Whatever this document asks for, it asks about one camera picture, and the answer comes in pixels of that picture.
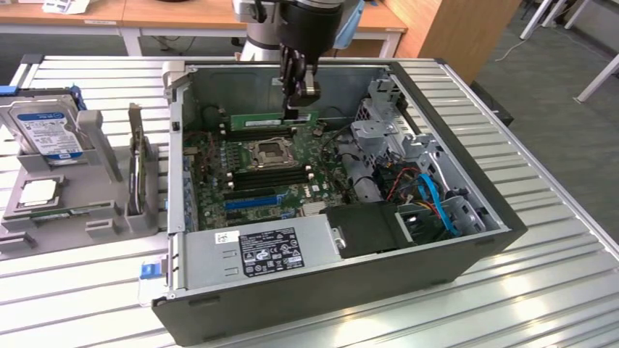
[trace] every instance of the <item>warning label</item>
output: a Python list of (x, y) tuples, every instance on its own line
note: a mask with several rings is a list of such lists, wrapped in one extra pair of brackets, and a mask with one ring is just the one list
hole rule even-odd
[(55, 160), (82, 156), (83, 149), (78, 137), (67, 129), (66, 114), (62, 112), (22, 114), (18, 115), (18, 120), (41, 154)]
[(305, 267), (294, 228), (239, 236), (243, 273), (247, 277)]

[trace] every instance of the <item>slatted metal surface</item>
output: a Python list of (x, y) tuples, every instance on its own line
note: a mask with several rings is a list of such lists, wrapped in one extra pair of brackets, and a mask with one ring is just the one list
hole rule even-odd
[[(142, 104), (150, 140), (161, 145), (165, 184), (170, 114), (162, 64), (149, 57), (47, 57), (27, 82), (37, 88), (81, 86), (89, 108), (103, 110), (115, 146), (129, 140), (129, 103)], [(449, 67), (422, 59), (404, 65), (530, 231), (452, 284), (203, 346), (619, 346), (617, 244)], [(5, 207), (19, 163), (6, 131), (0, 141)], [(166, 192), (161, 198), (163, 208)], [(137, 294), (139, 265), (166, 248), (161, 233), (0, 262), (0, 347), (174, 347)]]

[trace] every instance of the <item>blue hard drive label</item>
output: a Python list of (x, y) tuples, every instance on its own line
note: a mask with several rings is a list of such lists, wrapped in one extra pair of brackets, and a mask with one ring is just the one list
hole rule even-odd
[(83, 148), (77, 134), (70, 130), (66, 114), (42, 112), (18, 115), (25, 136), (38, 147), (41, 154), (54, 160), (67, 160), (82, 156)]

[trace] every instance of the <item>white sticker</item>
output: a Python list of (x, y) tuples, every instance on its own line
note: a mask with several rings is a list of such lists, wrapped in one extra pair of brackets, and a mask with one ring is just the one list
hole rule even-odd
[(311, 114), (299, 114), (295, 121), (310, 121), (310, 119), (311, 119)]
[(83, 150), (74, 132), (66, 129), (67, 118), (62, 112), (18, 115), (18, 120), (41, 154), (55, 160), (82, 156)]
[(215, 244), (239, 241), (239, 231), (226, 231), (215, 233)]
[(246, 121), (245, 126), (246, 127), (262, 127), (266, 125), (281, 125), (282, 120), (263, 120), (263, 121)]
[(85, 23), (97, 25), (117, 25), (115, 20), (85, 20)]

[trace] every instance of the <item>cpu socket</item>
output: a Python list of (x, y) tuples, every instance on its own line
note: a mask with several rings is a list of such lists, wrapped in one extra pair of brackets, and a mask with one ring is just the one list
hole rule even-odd
[(257, 141), (250, 144), (253, 164), (257, 168), (291, 167), (297, 165), (291, 151), (291, 142), (287, 140)]

